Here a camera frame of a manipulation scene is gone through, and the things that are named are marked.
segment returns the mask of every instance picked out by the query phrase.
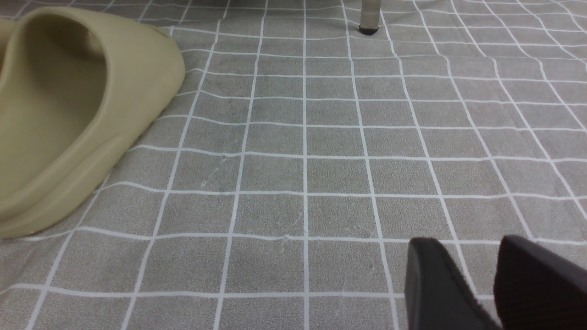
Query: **slipper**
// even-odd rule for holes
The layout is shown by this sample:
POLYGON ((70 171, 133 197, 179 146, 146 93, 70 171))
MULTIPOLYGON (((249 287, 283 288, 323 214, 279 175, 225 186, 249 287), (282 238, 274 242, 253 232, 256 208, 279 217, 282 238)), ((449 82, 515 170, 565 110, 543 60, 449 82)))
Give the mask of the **slipper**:
POLYGON ((506 329, 587 329, 587 270, 526 238, 502 239, 494 296, 506 329))
POLYGON ((18 21, 0 73, 0 238, 71 214, 184 75, 175 41, 150 25, 65 7, 18 21))
POLYGON ((433 238, 408 245, 406 309, 410 330, 500 330, 477 302, 448 251, 433 238))

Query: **white grout line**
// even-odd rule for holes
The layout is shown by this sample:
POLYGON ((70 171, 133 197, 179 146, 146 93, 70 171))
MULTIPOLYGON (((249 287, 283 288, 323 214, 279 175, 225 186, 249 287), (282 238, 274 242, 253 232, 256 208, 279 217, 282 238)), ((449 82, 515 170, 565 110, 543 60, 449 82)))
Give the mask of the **white grout line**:
POLYGON ((145 14, 147 13, 147 11, 149 10, 149 6, 153 3, 153 0, 149 0, 149 2, 147 3, 147 5, 145 5, 145 8, 143 9, 143 11, 141 12, 141 15, 139 16, 139 19, 137 20, 137 22, 141 22, 143 20, 143 17, 145 16, 145 14))
MULTIPOLYGON (((223 95, 218 95, 218 94, 214 94, 214 93, 210 93, 210 92, 206 92, 205 90, 199 90, 198 92, 206 94, 206 95, 210 95, 219 99, 226 99, 226 100, 249 100, 248 97, 244 97, 244 96, 223 96, 223 95)), ((183 92, 183 93, 179 93, 177 96, 182 96, 182 95, 187 95, 187 94, 193 94, 196 93, 196 91, 190 91, 190 92, 183 92)), ((301 97, 293 97, 293 96, 257 96, 254 98, 255 100, 302 100, 301 97)), ((312 99, 312 98, 307 98, 308 101, 355 101, 354 99, 346 99, 346 98, 334 98, 334 97, 330 97, 330 98, 323 98, 323 99, 312 99)), ((359 102, 406 102, 406 99, 359 99, 359 102)), ((512 102, 512 101, 499 101, 499 100, 472 100, 472 99, 464 99, 463 101, 465 102, 470 102, 470 103, 479 103, 479 104, 496 104, 496 105, 511 105, 511 104, 516 104, 516 105, 539 105, 539 106, 560 106, 560 105, 564 105, 564 106, 587 106, 587 103, 568 103, 568 102, 531 102, 531 101, 516 101, 516 102, 512 102)), ((415 99, 412 100, 412 102, 423 102, 423 103, 457 103, 460 102, 460 100, 428 100, 428 99, 415 99)))
MULTIPOLYGON (((179 30, 184 30, 184 31, 190 31, 190 32, 199 32, 199 33, 204 33, 204 34, 214 34, 214 32, 212 31, 208 31, 208 30, 202 30, 202 29, 196 29, 196 28, 188 28, 185 26, 182 27, 178 27, 177 29, 179 30)), ((258 36, 254 36, 254 35, 242 35, 242 34, 238 34, 238 33, 226 33, 226 32, 220 32, 219 33, 221 36, 230 36, 230 37, 238 37, 238 38, 245 38, 245 39, 258 39, 258 36)), ((341 36, 337 36, 337 37, 330 37, 330 38, 307 38, 306 40, 308 41, 326 41, 326 40, 339 40, 339 39, 344 39, 345 37, 341 37, 341 36)), ((365 38, 363 37, 359 37, 359 36, 350 36, 349 38, 351 39, 361 39, 364 40, 365 38)), ((264 37, 264 39, 276 39, 276 40, 297 40, 297 41, 303 41, 302 38, 299 37, 283 37, 283 36, 266 36, 264 37)), ((426 41, 410 41, 410 40, 397 40, 398 42, 405 42, 405 43, 418 43, 418 44, 430 44, 429 42, 426 41)), ((442 42, 436 42, 436 44, 438 45, 473 45, 473 43, 471 42, 463 42, 463 41, 442 41, 442 42)), ((483 43, 478 43, 479 45, 487 45, 487 46, 515 46, 516 43, 502 43, 502 42, 483 42, 483 43)), ((539 47, 556 47, 558 48, 558 45, 551 45, 551 44, 547 44, 547 43, 520 43, 521 46, 539 46, 539 47)), ((587 46, 586 45, 565 45, 565 47, 584 47, 587 46)))
MULTIPOLYGON (((100 185, 101 187, 104 187, 104 185, 106 184, 106 182, 110 178, 111 173, 112 172, 108 173, 108 175, 106 176, 106 178, 104 179, 104 181, 100 185)), ((82 217, 77 222, 75 228, 69 232, 68 236, 65 238, 65 240, 63 242, 63 245, 61 245, 61 248, 59 249, 59 252, 57 253, 57 256, 55 257, 55 260, 53 261, 53 265, 51 266, 49 274, 47 275, 47 279, 45 279, 45 284, 42 287, 41 294, 39 295, 39 299, 37 299, 37 302, 35 304, 35 309, 33 309, 33 312, 31 314, 31 318, 29 319, 29 323, 26 326, 26 330, 31 330, 35 326, 35 322, 36 322, 37 318, 39 317, 39 313, 41 311, 41 306, 43 305, 43 303, 45 302, 45 298, 47 297, 48 288, 51 286, 51 283, 53 282, 53 278, 55 277, 55 274, 57 273, 57 269, 59 268, 59 264, 61 263, 61 258, 63 258, 63 254, 65 253, 65 249, 68 247, 68 244, 72 239, 73 233, 75 233, 76 229, 82 224, 83 220, 86 218, 88 211, 90 210, 92 205, 94 205, 94 202, 97 200, 99 195, 100 195, 100 191, 98 191, 92 197, 90 204, 87 206, 86 210, 82 214, 82 217)))
MULTIPOLYGON (((75 230, 65 231, 60 234, 53 234, 44 237, 23 237, 18 240, 20 241, 42 241, 50 238, 61 237, 70 234, 74 231, 87 231, 90 233, 108 235, 113 237, 120 237, 120 238, 127 238, 130 240, 138 240, 138 241, 148 241, 151 240, 153 237, 151 236, 144 236, 144 235, 135 235, 135 234, 127 234, 127 233, 120 233, 117 231, 111 231, 102 228, 94 228, 88 226, 81 226, 76 228, 75 230)), ((359 243, 379 243, 383 240, 384 243, 408 243, 410 240, 409 238, 360 238, 360 237, 328 237, 328 236, 292 236, 292 235, 282 235, 282 236, 264 236, 264 235, 255 235, 255 234, 242 234, 242 233, 175 233, 175 234, 164 234, 155 236, 153 239, 155 240, 169 240, 172 238, 180 238, 180 237, 190 237, 190 238, 228 238, 228 237, 238 237, 238 238, 250 238, 255 240, 263 240, 263 241, 279 241, 279 240, 292 240, 292 241, 336 241, 336 242, 359 242, 359 243)), ((530 239, 535 242, 545 242, 545 243, 552 243, 552 244, 559 244, 559 245, 587 245, 587 241, 565 241, 565 240, 553 240, 550 238, 532 238, 530 239)), ((489 244, 489 245, 499 245, 500 241, 494 240, 440 240, 441 243, 444 244, 489 244)))
MULTIPOLYGON (((188 115, 167 115, 162 116, 157 119, 164 120, 170 118, 186 118, 188 115)), ((192 116, 192 119, 202 120, 204 122, 214 123, 218 125, 224 126, 245 126, 247 123, 227 123, 221 122, 219 120, 214 120, 206 117, 200 116, 192 116)), ((275 125, 275 126, 288 126, 288 127, 314 127, 314 128, 323 128, 323 129, 358 129, 359 125, 324 125, 324 124, 293 124, 293 123, 280 123, 280 122, 250 122, 251 125, 275 125)), ((415 126, 385 126, 385 125, 363 125, 364 129, 415 129, 415 126)), ((425 130, 472 130, 474 129, 472 126, 420 126, 421 129, 425 130)), ((516 130, 519 132, 527 132, 530 130, 535 131, 562 131, 562 132, 583 132, 583 129, 573 129, 573 128, 565 128, 565 127, 514 127, 514 126, 476 126, 477 129, 480 130, 516 130)))
MULTIPOLYGON (((308 107, 306 91, 306 39, 307 39, 307 17, 306 17, 306 0, 303 3, 303 44, 302 44, 302 121, 303 121, 303 236, 309 236, 309 219, 308 219, 308 107)), ((303 291, 310 293, 310 255, 309 242, 303 241, 303 291)), ((303 299, 303 328, 310 330, 310 297, 304 296, 303 299)))
MULTIPOLYGON (((162 151, 162 152, 177 152, 177 151, 185 151, 185 152, 193 152, 193 153, 201 153, 206 154, 209 156, 215 157, 240 157, 244 155, 249 156, 259 156, 259 157, 273 157, 273 158, 289 158, 289 159, 321 159, 321 160, 360 160, 365 159, 364 156, 321 156, 321 155, 307 155, 304 156, 303 154, 278 154, 278 153, 261 153, 258 151, 245 151, 244 153, 218 153, 218 152, 211 152, 204 149, 194 149, 194 148, 173 148, 173 147, 154 147, 145 144, 139 144, 129 151, 135 150, 155 150, 155 151, 162 151)), ((463 161, 492 161, 492 160, 515 160, 515 161, 534 161, 539 163, 564 163, 568 161, 575 161, 580 163, 586 163, 586 159, 579 159, 579 158, 563 158, 563 159, 546 159, 546 158, 533 158, 533 157, 514 157, 514 156, 486 156, 486 157, 416 157, 416 156, 368 156, 368 159, 379 159, 379 160, 405 160, 405 161, 453 161, 453 162, 463 162, 463 161)))
POLYGON ((101 12, 106 12, 108 9, 110 9, 114 5, 114 2, 116 2, 116 0, 111 0, 110 3, 101 10, 101 12))
POLYGON ((578 28, 580 31, 582 31, 583 33, 587 33, 587 32, 585 31, 585 29, 584 29, 583 27, 581 27, 581 26, 580 26, 580 25, 577 23, 577 21, 575 20, 575 15, 573 15, 573 13, 572 13, 572 12, 569 10, 569 8, 565 7, 565 5, 563 5, 563 4, 562 4, 562 2, 564 2, 564 1, 554 1, 554 0, 551 0, 551 2, 552 2, 552 3, 554 3, 554 4, 558 4, 559 6, 561 6, 561 7, 562 7, 562 8, 563 8, 563 9, 564 9, 564 10, 565 10, 567 13, 568 13, 568 16, 569 16, 569 17, 571 17, 571 20, 573 21, 573 23, 575 23, 575 25, 577 26, 577 28, 578 28))
POLYGON ((222 304, 224 302, 224 294, 226 290, 226 281, 228 277, 228 266, 230 263, 230 252, 232 248, 232 236, 231 234, 234 232, 234 226, 237 221, 237 211, 238 211, 238 202, 239 202, 239 193, 241 191, 241 184, 242 184, 242 176, 244 171, 244 164, 245 164, 245 151, 247 149, 247 138, 249 134, 249 123, 251 122, 251 116, 253 111, 253 102, 255 97, 255 88, 257 86, 257 73, 259 72, 259 58, 261 57, 261 46, 263 43, 263 32, 265 26, 265 17, 267 15, 267 9, 269 8, 269 0, 265 0, 265 11, 263 13, 263 18, 261 18, 261 27, 259 32, 259 45, 257 46, 257 58, 255 59, 255 75, 253 76, 252 86, 251 86, 251 97, 249 97, 249 109, 247 113, 247 125, 245 126, 245 133, 242 138, 242 146, 241 146, 241 159, 238 168, 238 176, 237 176, 237 188, 234 195, 234 204, 232 206, 232 216, 230 219, 230 226, 228 228, 228 239, 226 243, 226 252, 224 255, 224 266, 222 267, 222 277, 220 281, 220 296, 218 298, 218 305, 216 307, 216 316, 214 318, 214 330, 218 330, 220 327, 220 315, 222 313, 222 304))
MULTIPOLYGON (((116 187, 116 186, 130 186, 134 188, 139 188, 142 190, 150 191, 153 193, 165 193, 165 189, 157 189, 151 188, 147 186, 143 186, 141 184, 132 183, 128 181, 120 181, 117 183, 113 183, 109 186, 100 189, 100 191, 116 187)), ((234 195, 235 191, 207 191, 207 190, 171 190, 170 194, 198 194, 198 195, 211 195, 211 196, 230 196, 234 195)), ((269 191, 260 191, 260 190, 251 190, 251 191, 240 191, 241 195, 281 195, 281 194, 291 194, 297 196, 303 196, 303 191, 290 191, 290 190, 269 190, 269 191)), ((339 197, 369 197, 370 194, 362 194, 362 193, 308 193, 308 196, 339 196, 339 197)), ((439 198, 437 195, 425 195, 425 194, 375 194, 376 197, 393 197, 393 198, 439 198)), ((511 193, 511 194, 496 194, 496 195, 443 195, 444 198, 470 198, 470 199, 497 199, 497 198, 504 198, 504 197, 535 197, 535 198, 542 198, 546 200, 574 200, 571 196, 560 197, 560 196, 547 196, 541 194, 532 194, 532 193, 511 193)), ((587 196, 575 196, 575 198, 583 200, 587 199, 587 196)))
POLYGON ((381 253, 381 262, 382 262, 382 266, 383 266, 383 272, 385 274, 385 279, 387 282, 387 290, 389 291, 389 302, 390 302, 391 313, 392 313, 392 315, 391 315, 392 323, 393 323, 393 328, 395 330, 399 330, 400 326, 399 326, 399 317, 397 314, 397 303, 396 303, 395 297, 393 296, 393 294, 394 294, 393 279, 392 279, 391 271, 389 270, 389 264, 387 263, 387 251, 385 249, 385 243, 383 241, 383 231, 381 228, 381 220, 379 218, 379 208, 377 207, 377 198, 375 196, 375 184, 373 183, 373 175, 371 173, 371 165, 369 162, 369 152, 367 149, 367 140, 365 138, 365 130, 363 128, 363 116, 361 114, 360 103, 359 103, 359 92, 357 90, 357 83, 356 83, 356 78, 355 78, 355 62, 353 60, 352 51, 351 51, 351 47, 350 47, 350 31, 349 31, 350 27, 349 27, 349 21, 346 16, 346 9, 345 9, 344 0, 340 0, 340 5, 342 7, 343 16, 345 18, 346 51, 349 56, 349 62, 350 62, 350 73, 351 73, 352 82, 353 82, 353 94, 355 97, 355 107, 357 110, 357 118, 359 120, 359 131, 360 131, 360 135, 361 135, 361 142, 363 144, 362 145, 363 158, 365 160, 365 169, 367 172, 367 180, 369 181, 369 195, 371 197, 371 204, 373 207, 373 215, 375 218, 375 227, 377 230, 377 240, 379 242, 379 250, 381 253))
MULTIPOLYGON (((479 46, 479 43, 472 42, 472 45, 479 46)), ((485 55, 483 51, 479 48, 479 51, 483 54, 483 56, 487 59, 491 59, 491 57, 485 55)), ((394 56, 393 59, 401 58, 402 56, 394 56)), ((193 68, 186 71, 186 73, 190 72, 203 72, 203 69, 200 68, 193 68)), ((234 76, 234 77, 253 77, 254 74, 252 73, 230 73, 230 72, 212 72, 208 71, 207 74, 209 75, 216 75, 216 76, 234 76)), ((303 78, 302 75, 276 75, 276 74, 267 74, 267 75, 257 75, 257 77, 268 77, 268 78, 293 78, 293 79, 301 79, 303 78)), ((320 75, 306 75, 306 78, 310 79, 347 79, 351 80, 351 76, 349 75, 327 75, 327 76, 320 76, 320 75)), ((485 82, 496 82, 497 78, 482 78, 482 77, 466 77, 466 76, 443 76, 443 75, 355 75, 355 78, 434 78, 434 79, 460 79, 460 80, 473 80, 473 81, 485 81, 485 82)), ((512 82, 544 82, 543 79, 530 79, 530 78, 502 78, 502 81, 512 81, 512 82)), ((581 80, 549 80, 550 82, 556 83, 578 83, 578 84, 587 84, 587 81, 581 80)), ((439 101, 451 101, 450 99, 440 99, 439 101)))
POLYGON ((27 2, 25 2, 22 7, 18 10, 18 12, 14 15, 14 17, 11 18, 12 21, 14 21, 17 18, 20 18, 22 13, 25 11, 26 7, 28 7, 31 4, 31 0, 28 0, 27 2))
MULTIPOLYGON (((459 13, 456 11, 456 9, 455 9, 455 14, 457 16, 459 16, 459 13)), ((424 27, 426 28, 426 22, 424 20, 424 16, 423 16, 422 12, 420 12, 420 16, 422 18, 422 22, 424 23, 424 27)), ((470 35, 470 34, 469 34, 469 36, 471 37, 471 40, 474 43, 476 43, 476 41, 473 38, 473 36, 470 35)), ((467 119, 468 119, 469 123, 471 124, 471 126, 474 129, 475 134, 477 135, 477 139, 479 140, 479 142, 483 146, 483 149, 484 149, 487 157, 489 158, 489 161, 491 163, 491 166, 495 170, 495 173, 496 173, 496 175, 497 175, 497 177, 498 177, 498 179, 499 179, 499 181, 500 181, 500 183, 501 183, 501 185, 502 185, 505 193, 508 194, 508 195, 510 195, 509 196, 510 203, 512 204, 512 206, 514 208, 514 211, 515 211, 515 213, 516 213, 516 215, 518 217, 518 220, 519 220, 520 224, 522 225, 522 228, 524 229, 524 232, 526 233, 526 237, 529 238, 529 239, 532 239, 534 236, 532 235, 532 232, 530 230, 530 227, 528 226, 528 223, 526 222, 526 219, 524 218, 524 215, 522 214, 521 210, 519 209, 518 203, 516 202, 515 198, 511 195, 510 187, 508 186, 507 182, 505 181, 505 178, 502 175, 501 170, 497 166, 497 163, 495 162, 495 158, 493 158, 493 156, 491 154, 491 151, 489 150, 489 147, 487 146, 485 140, 483 139, 483 136, 481 135, 481 133, 477 129, 477 127, 475 125, 475 122, 474 122, 473 118, 471 117, 471 113, 469 111, 469 108, 468 108, 467 104, 463 101, 463 97, 461 95, 461 92, 460 92, 460 90, 459 90, 459 88, 458 88, 455 80, 452 79, 452 77, 453 77, 452 74, 453 73, 452 73, 452 69, 451 69, 451 66, 450 66, 450 60, 448 59, 448 57, 446 57, 444 55, 441 55, 440 52, 438 52, 438 49, 437 49, 437 47, 436 47, 436 45, 434 43, 434 39, 433 39, 433 37, 432 37, 432 35, 430 33, 429 33, 429 37, 430 37, 430 41, 432 42, 432 44, 434 46, 434 49, 436 50, 436 52, 438 53, 438 55, 439 56, 442 56, 444 58, 445 62, 446 62, 446 65, 447 65, 447 73, 448 73, 448 76, 451 77, 451 83, 453 85, 454 91, 456 92, 457 97, 461 100, 461 104, 463 106, 463 109, 465 110, 465 112, 467 114, 467 119)))
MULTIPOLYGON (((0 295, 15 289, 44 289, 40 284, 19 283, 0 291, 0 295)), ((58 287, 48 287, 49 292, 69 295, 74 297, 88 298, 131 298, 132 292, 91 292, 64 289, 58 287)), ((352 298, 388 298, 389 293, 379 292, 357 292, 357 291, 325 291, 325 292, 250 292, 250 293, 219 293, 211 292, 194 292, 194 291, 159 291, 159 292, 140 292, 139 297, 201 297, 201 298, 296 298, 296 297, 352 297, 352 298)), ((404 294, 393 294, 393 298, 402 299, 404 294)), ((492 299, 490 295, 478 296, 480 299, 492 299)))
MULTIPOLYGON (((417 9, 418 13, 420 14, 422 24, 424 26, 424 29, 428 33, 428 37, 430 38, 430 42, 434 46, 434 50, 438 53, 438 55, 440 55, 440 52, 438 51, 438 48, 436 47, 434 39, 432 38, 432 34, 430 33, 430 31, 428 30, 428 27, 426 26, 426 20, 424 18, 424 14, 422 13, 422 11, 420 10, 420 8, 418 7, 418 5, 415 1, 413 2, 413 4, 414 4, 414 7, 417 9)), ((402 60, 398 59, 398 61, 399 61, 400 73, 403 73, 402 60)), ((410 99, 410 96, 409 96, 409 93, 407 90, 406 80, 404 78, 402 78, 402 85, 403 85, 404 94, 406 95, 406 99, 410 99)), ((418 124, 418 119, 416 117, 416 111, 414 110, 414 106, 413 106, 412 102, 410 102, 409 104, 410 104, 410 110, 411 110, 412 119, 414 120, 414 124, 416 124, 416 126, 418 126, 419 124, 418 124)), ((439 199, 440 199, 440 204, 441 204, 443 212, 444 212, 444 217, 446 218, 446 223, 448 225, 448 229, 450 230, 450 233, 451 233, 451 236, 453 237, 453 239, 458 241, 457 232, 454 229, 453 221, 451 219, 450 213, 448 212, 448 207, 446 205, 445 198, 443 197, 443 193, 442 193, 442 189, 440 187, 440 183, 438 181, 438 177, 436 176, 436 172, 434 171, 434 166, 432 165, 432 161, 430 160, 430 154, 428 152, 428 148, 426 146, 426 141, 424 140, 424 136, 422 134, 421 129, 418 129, 418 136, 420 137, 420 143, 422 144, 422 148, 424 150, 424 155, 426 156, 426 158, 428 158, 428 160, 427 160, 428 168, 430 169, 430 174, 432 175, 432 180, 434 181, 434 186, 436 188, 436 192, 437 192, 439 199)), ((469 269, 468 269, 467 263, 465 262, 465 258, 463 255, 463 250, 461 249, 461 245, 456 244, 455 247, 457 250, 458 258, 461 261, 461 265, 463 266, 463 273, 464 273, 464 276, 469 284, 469 287, 471 288, 471 290, 474 294, 477 294, 477 288, 475 287, 475 283, 473 282, 473 278, 472 278, 471 274, 469 273, 469 269)))
MULTIPOLYGON (((491 9, 491 7, 486 3, 483 2, 485 4, 485 6, 487 7, 487 9, 489 9, 489 11, 495 15, 495 12, 491 9)), ((524 49, 520 46, 520 44, 518 43, 518 39, 516 39, 516 37, 512 34, 512 32, 510 31, 510 29, 508 28, 508 26, 505 24, 505 22, 498 16, 495 15, 495 17, 502 23, 502 25, 506 28, 506 30, 508 31, 510 37, 512 37, 512 39, 514 41, 516 41, 518 48, 525 53, 524 49)), ((587 133, 587 129, 585 128, 585 126, 581 123, 581 121, 577 118, 577 116, 574 114, 574 112, 571 110, 571 108, 565 104, 565 102, 563 101, 563 99, 561 98, 561 96, 558 94, 558 92, 556 91, 556 89, 554 88, 554 86, 552 85, 552 83, 548 80, 546 73, 544 72, 544 66, 541 60, 539 59, 535 59, 538 64, 540 65, 540 71, 542 73, 542 77, 544 78, 544 81, 548 84, 548 86, 551 88, 552 92, 554 93, 554 95, 556 96, 556 98, 559 100, 559 102, 565 106, 565 108, 567 109, 567 111, 569 112, 569 114, 575 119, 575 121, 577 122, 577 124, 583 129, 583 131, 585 133, 587 133)), ((499 70, 497 69, 497 61, 495 59, 493 59, 493 63, 494 63, 494 70, 495 70, 495 76, 497 78, 500 77, 499 75, 499 70)), ((507 90, 507 88, 505 88, 504 84, 502 81, 499 81, 501 88, 503 89, 503 91, 505 92, 505 94, 508 96, 508 98, 510 100, 512 100, 513 98, 511 97, 509 91, 507 90)), ((519 107, 514 104, 514 107, 516 109, 516 111, 518 112, 520 118, 522 119, 522 121, 524 122, 524 125, 526 125, 526 127, 530 127, 528 121, 526 120, 526 118, 524 117, 524 114, 522 113, 522 111, 520 111, 519 107)), ((544 154, 544 156, 546 157, 546 159, 549 160, 549 163, 552 167, 552 169, 554 170, 556 176, 558 176, 558 178, 561 180, 562 184, 565 186, 568 194, 570 195, 571 199, 575 202, 575 205, 577 206, 577 208, 579 209, 579 211, 581 212, 581 214, 583 215, 583 218, 587 221, 587 213, 585 212, 585 209, 583 208, 583 205, 581 205, 581 203, 579 202, 579 198, 577 198, 577 196, 575 195, 575 193, 572 191, 570 185, 568 184, 568 182, 566 181, 566 179, 563 177, 563 175, 561 174, 561 172, 558 170, 556 164, 552 161, 550 155, 548 154, 548 152, 546 151, 546 149, 544 148, 544 146, 542 145, 542 143, 540 142, 540 140, 538 139, 538 137, 536 136, 536 134, 533 131, 530 131, 530 134, 532 134, 532 137, 534 138, 536 144, 538 145, 538 147, 542 150, 542 153, 544 154)))
MULTIPOLYGON (((466 45, 475 45, 473 42, 465 43, 466 45)), ((476 45, 495 45, 494 43, 477 43, 476 45)), ((507 45, 507 46, 515 46, 515 44, 498 44, 498 45, 507 45)), ((182 52, 208 52, 208 49, 201 49, 201 48, 190 48, 184 49, 182 52)), ((239 56, 249 56, 255 55, 255 53, 246 53, 246 52, 215 52, 222 55, 239 55, 239 56)), ((277 54, 269 54, 269 53, 261 53, 261 56, 273 57, 273 58, 294 58, 294 59, 302 59, 303 56, 298 55, 277 55, 277 54)), ((369 60, 369 59, 396 59, 396 58, 430 58, 433 56, 432 54, 416 54, 416 55, 395 55, 395 56, 355 56, 353 57, 354 60, 369 60)), ((307 59, 346 59, 345 56, 306 56, 307 59)), ((488 56, 487 58, 498 58, 498 59, 519 59, 519 56, 488 56)), ((576 61, 576 59, 572 58, 543 58, 543 59, 553 59, 553 60, 562 60, 562 61, 576 61)))
MULTIPOLYGON (((217 23, 217 31, 220 30, 220 22, 221 22, 221 20, 218 20, 218 23, 217 23)), ((214 43, 210 47, 210 53, 209 53, 208 59, 206 61, 206 69, 210 66, 212 55, 214 53, 214 46, 216 45, 217 42, 218 42, 218 36, 216 36, 216 38, 214 40, 214 43)), ((201 89, 202 88, 202 85, 204 84, 205 77, 206 77, 206 73, 204 72, 202 74, 201 79, 200 79, 200 83, 198 85, 198 89, 201 89)), ((173 168, 171 169, 171 174, 170 174, 170 177, 169 177, 169 181, 167 182, 167 187, 165 189, 165 192, 164 192, 164 195, 163 195, 163 199, 161 201, 161 206, 159 208, 159 213, 157 215, 157 221, 155 222, 155 227, 153 228, 153 235, 152 235, 152 237, 151 237, 151 239, 149 241, 149 244, 148 244, 148 246, 147 246, 147 248, 145 250, 145 253, 143 255, 143 259, 142 259, 141 265, 139 267, 139 274, 137 276, 137 281, 136 281, 135 286, 134 286, 134 294, 133 294, 133 296, 132 296, 132 298, 130 300, 129 307, 127 308, 126 314, 124 316, 124 320, 123 320, 122 326, 120 327, 121 330, 126 330, 126 328, 129 325, 130 317, 131 317, 131 314, 133 312, 133 308, 134 308, 134 305, 136 303, 136 300, 137 300, 137 297, 138 297, 138 293, 140 292, 141 284, 143 283, 143 277, 144 277, 144 273, 145 273, 145 270, 146 270, 146 267, 147 267, 147 261, 149 260, 149 255, 151 253, 151 249, 153 248, 153 245, 155 244, 155 241, 156 241, 154 238, 157 236, 158 231, 159 231, 159 227, 161 226, 161 219, 163 218, 163 213, 164 213, 164 210, 165 210, 167 199, 168 199, 168 197, 170 195, 171 188, 173 187, 173 182, 175 180, 175 176, 176 176, 176 172, 177 172, 177 166, 178 166, 179 161, 180 161, 181 148, 183 147, 183 144, 185 142, 185 137, 186 137, 187 131, 188 131, 189 127, 190 127, 191 117, 194 114, 195 105, 198 102, 198 97, 199 96, 200 96, 200 93, 198 91, 195 94, 195 96, 194 96, 194 100, 192 101, 192 104, 191 104, 191 107, 190 107, 190 112, 189 112, 189 117, 185 121, 185 125, 184 125, 183 131, 181 133, 181 137, 180 137, 179 150, 176 153, 176 157, 175 157, 175 161, 173 163, 173 168)))
POLYGON ((547 35, 548 35, 548 36, 549 36, 549 37, 552 39, 552 41, 554 41, 554 42, 556 43, 556 45, 557 45, 557 46, 559 46, 559 47, 560 47, 560 49, 562 49, 562 51, 564 51, 565 53, 569 54, 569 55, 570 55, 571 57, 573 57, 574 59, 576 59, 576 60, 579 60, 579 61, 581 61, 581 62, 585 63, 585 61, 584 61, 584 60, 582 60, 582 59, 579 59, 579 58, 578 58, 577 56, 575 56, 573 53, 571 53, 570 51, 566 50, 566 49, 565 49, 565 47, 568 47, 568 46, 562 46, 562 45, 561 45, 561 43, 559 43, 559 42, 558 42, 558 40, 556 40, 556 39, 555 39, 555 38, 554 38, 554 37, 553 37, 553 36, 550 34, 549 30, 546 28, 546 26, 544 25, 544 22, 542 21, 542 19, 540 19, 540 17, 538 17, 536 14, 532 13, 531 11, 529 11, 529 10, 528 10, 528 8, 526 8, 526 6, 524 6, 524 5, 523 5, 523 4, 522 4, 522 3, 521 3, 519 0, 516 0, 516 2, 517 2, 517 3, 518 3, 518 4, 519 4, 519 5, 520 5, 520 6, 521 6, 521 7, 522 7, 522 8, 523 8, 525 11, 527 11, 527 12, 528 12, 528 14, 532 15, 532 16, 533 16, 535 19, 537 19, 537 20, 538 20, 538 22, 540 22, 540 25, 542 26, 542 29, 540 29, 540 28, 537 28, 537 29, 540 29, 540 30, 542 30, 542 31, 546 32, 546 34, 547 34, 547 35))

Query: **chair leg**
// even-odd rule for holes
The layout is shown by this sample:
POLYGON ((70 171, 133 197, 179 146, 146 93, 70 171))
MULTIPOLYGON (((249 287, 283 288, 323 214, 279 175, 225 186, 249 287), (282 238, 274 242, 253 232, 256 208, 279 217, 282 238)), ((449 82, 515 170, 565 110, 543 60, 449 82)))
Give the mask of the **chair leg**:
POLYGON ((373 35, 379 29, 381 0, 363 0, 359 31, 364 35, 373 35))

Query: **grid pattern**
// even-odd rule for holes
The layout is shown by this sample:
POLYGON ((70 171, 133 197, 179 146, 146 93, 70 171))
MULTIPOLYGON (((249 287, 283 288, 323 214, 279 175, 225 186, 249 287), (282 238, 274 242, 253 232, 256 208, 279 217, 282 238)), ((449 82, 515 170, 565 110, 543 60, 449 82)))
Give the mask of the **grid pattern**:
POLYGON ((73 0, 164 27, 178 96, 67 220, 0 241, 8 329, 407 329, 411 237, 495 315, 504 234, 587 267, 578 0, 73 0))

